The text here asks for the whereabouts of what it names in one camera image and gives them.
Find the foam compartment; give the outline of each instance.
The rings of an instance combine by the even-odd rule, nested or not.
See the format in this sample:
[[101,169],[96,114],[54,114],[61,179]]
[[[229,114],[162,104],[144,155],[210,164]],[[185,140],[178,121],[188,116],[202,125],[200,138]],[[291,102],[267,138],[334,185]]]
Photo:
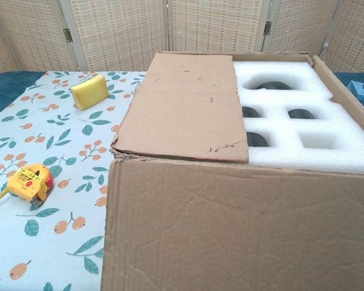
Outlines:
[[[364,173],[364,130],[346,110],[330,101],[331,92],[307,62],[234,62],[243,107],[259,118],[244,118],[247,132],[269,147],[249,147],[253,166]],[[292,90],[255,88],[280,81]],[[304,109],[315,119],[291,118]]]

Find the tablecloth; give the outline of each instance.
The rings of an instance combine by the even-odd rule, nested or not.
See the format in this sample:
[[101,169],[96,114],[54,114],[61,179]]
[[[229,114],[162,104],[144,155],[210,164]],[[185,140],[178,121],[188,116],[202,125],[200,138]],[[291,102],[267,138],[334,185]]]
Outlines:
[[[70,87],[105,76],[109,97],[75,108]],[[0,113],[0,190],[26,164],[43,163],[54,187],[38,209],[0,200],[0,290],[99,290],[108,151],[142,72],[46,72]]]

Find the dark round object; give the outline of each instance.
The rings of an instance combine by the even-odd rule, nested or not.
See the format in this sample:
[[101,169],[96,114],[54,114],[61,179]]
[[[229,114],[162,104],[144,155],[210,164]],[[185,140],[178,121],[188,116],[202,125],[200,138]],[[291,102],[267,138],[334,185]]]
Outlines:
[[300,119],[315,119],[314,115],[306,109],[293,109],[289,112],[290,118],[300,118]]
[[247,142],[249,147],[269,147],[266,139],[254,132],[247,132]]
[[250,118],[258,118],[260,117],[259,113],[250,107],[242,107],[241,108],[243,111],[243,117],[250,117]]
[[264,83],[256,88],[258,89],[267,89],[267,90],[291,90],[290,86],[285,83],[274,81]]

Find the tape measure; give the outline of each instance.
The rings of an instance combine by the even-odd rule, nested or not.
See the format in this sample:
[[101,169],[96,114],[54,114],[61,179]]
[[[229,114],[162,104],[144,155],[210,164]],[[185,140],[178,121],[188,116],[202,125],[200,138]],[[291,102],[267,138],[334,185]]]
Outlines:
[[20,168],[8,179],[7,187],[0,193],[0,199],[11,192],[38,208],[47,199],[52,185],[50,170],[42,164],[32,164]]

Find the sponge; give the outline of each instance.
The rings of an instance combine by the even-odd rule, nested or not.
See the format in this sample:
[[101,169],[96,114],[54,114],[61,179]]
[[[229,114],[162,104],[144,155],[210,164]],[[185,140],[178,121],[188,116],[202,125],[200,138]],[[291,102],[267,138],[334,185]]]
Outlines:
[[107,84],[103,75],[97,75],[85,82],[70,88],[75,105],[80,110],[88,109],[109,96]]

